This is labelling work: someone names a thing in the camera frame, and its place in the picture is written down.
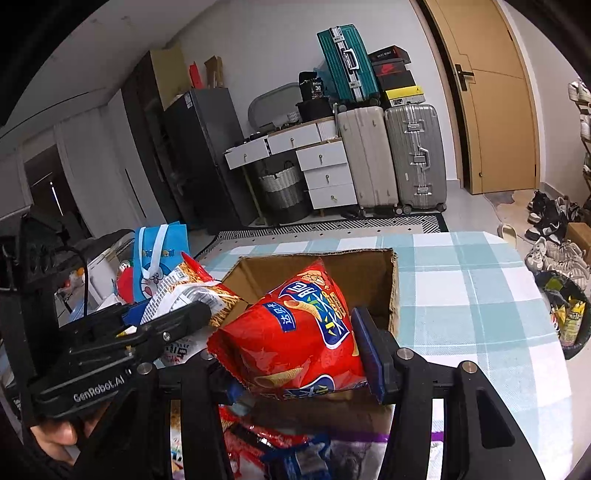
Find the person's left hand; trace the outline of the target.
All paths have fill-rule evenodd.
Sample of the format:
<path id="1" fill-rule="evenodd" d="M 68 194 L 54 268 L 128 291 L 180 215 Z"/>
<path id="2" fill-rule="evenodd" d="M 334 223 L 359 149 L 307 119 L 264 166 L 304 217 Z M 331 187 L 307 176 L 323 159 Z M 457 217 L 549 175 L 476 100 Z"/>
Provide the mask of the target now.
<path id="1" fill-rule="evenodd" d="M 105 403 L 99 407 L 83 423 L 83 438 L 89 438 L 98 424 L 100 418 L 108 408 Z M 39 425 L 32 426 L 30 432 L 39 447 L 53 460 L 73 466 L 76 459 L 71 455 L 69 448 L 79 442 L 79 434 L 69 421 L 47 420 Z"/>

